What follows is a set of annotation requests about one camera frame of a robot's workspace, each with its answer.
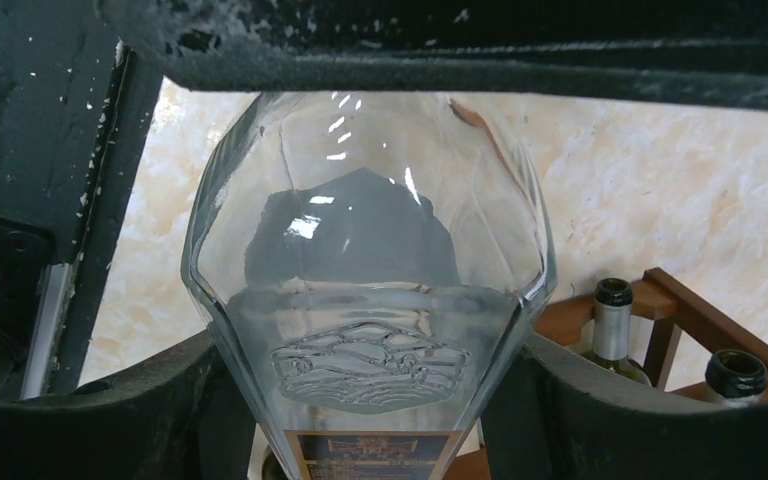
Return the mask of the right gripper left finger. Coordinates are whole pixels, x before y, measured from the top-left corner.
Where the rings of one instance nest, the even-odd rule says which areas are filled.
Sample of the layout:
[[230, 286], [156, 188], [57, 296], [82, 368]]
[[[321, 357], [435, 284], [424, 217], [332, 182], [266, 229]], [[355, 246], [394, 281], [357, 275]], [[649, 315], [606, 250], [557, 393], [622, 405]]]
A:
[[0, 479], [243, 479], [255, 425], [201, 332], [71, 394], [0, 403]]

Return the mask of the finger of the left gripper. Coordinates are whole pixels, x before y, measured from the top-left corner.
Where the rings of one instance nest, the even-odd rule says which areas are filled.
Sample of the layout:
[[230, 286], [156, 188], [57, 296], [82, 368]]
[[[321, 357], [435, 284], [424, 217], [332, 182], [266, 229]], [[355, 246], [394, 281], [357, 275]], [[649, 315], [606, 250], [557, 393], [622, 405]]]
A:
[[768, 1], [99, 1], [202, 91], [539, 93], [768, 111]]

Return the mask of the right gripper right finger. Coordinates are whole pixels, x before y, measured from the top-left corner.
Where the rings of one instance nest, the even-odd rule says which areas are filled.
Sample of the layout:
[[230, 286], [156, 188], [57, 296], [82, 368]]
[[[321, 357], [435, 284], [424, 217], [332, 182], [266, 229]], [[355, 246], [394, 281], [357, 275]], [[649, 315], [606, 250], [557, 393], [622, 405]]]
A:
[[495, 479], [768, 479], [768, 403], [662, 392], [538, 335], [481, 423]]

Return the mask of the dark green wine bottle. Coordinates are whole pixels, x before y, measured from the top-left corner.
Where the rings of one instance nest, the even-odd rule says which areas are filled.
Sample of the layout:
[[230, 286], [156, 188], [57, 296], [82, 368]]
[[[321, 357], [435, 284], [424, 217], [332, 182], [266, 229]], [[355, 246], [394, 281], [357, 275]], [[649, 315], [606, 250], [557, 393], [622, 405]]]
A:
[[631, 284], [619, 278], [604, 278], [594, 289], [592, 343], [582, 356], [619, 376], [651, 387], [642, 367], [629, 357], [633, 306]]

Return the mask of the brown wooden wine rack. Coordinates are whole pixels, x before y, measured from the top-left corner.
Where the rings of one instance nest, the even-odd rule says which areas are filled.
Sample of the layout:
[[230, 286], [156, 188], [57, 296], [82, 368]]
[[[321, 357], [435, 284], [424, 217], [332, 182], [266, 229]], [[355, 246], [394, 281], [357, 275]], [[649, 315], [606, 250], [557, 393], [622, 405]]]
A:
[[[647, 270], [633, 284], [634, 313], [652, 324], [644, 369], [656, 390], [701, 401], [705, 386], [697, 383], [679, 390], [665, 388], [682, 336], [706, 350], [739, 349], [756, 356], [768, 371], [768, 345], [662, 269]], [[580, 295], [550, 305], [535, 332], [563, 348], [578, 339], [592, 314], [593, 298]], [[768, 389], [757, 404], [768, 403]], [[457, 457], [447, 471], [450, 479], [495, 479], [489, 468], [486, 441], [479, 450]]]

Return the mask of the dark wine bottle black cap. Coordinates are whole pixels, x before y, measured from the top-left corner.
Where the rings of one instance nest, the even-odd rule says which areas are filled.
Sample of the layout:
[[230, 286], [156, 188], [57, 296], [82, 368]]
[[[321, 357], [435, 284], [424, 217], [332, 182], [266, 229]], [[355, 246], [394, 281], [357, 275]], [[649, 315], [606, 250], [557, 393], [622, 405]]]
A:
[[756, 356], [737, 349], [714, 352], [705, 370], [703, 400], [727, 408], [760, 402], [768, 387], [768, 371]]

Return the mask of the clear square spirit bottle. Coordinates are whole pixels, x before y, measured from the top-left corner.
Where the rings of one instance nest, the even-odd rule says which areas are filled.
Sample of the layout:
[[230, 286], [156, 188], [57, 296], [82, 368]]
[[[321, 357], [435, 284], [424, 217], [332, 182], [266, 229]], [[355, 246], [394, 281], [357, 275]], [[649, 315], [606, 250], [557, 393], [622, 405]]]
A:
[[439, 479], [556, 286], [525, 146], [466, 94], [257, 95], [183, 281], [291, 479]]

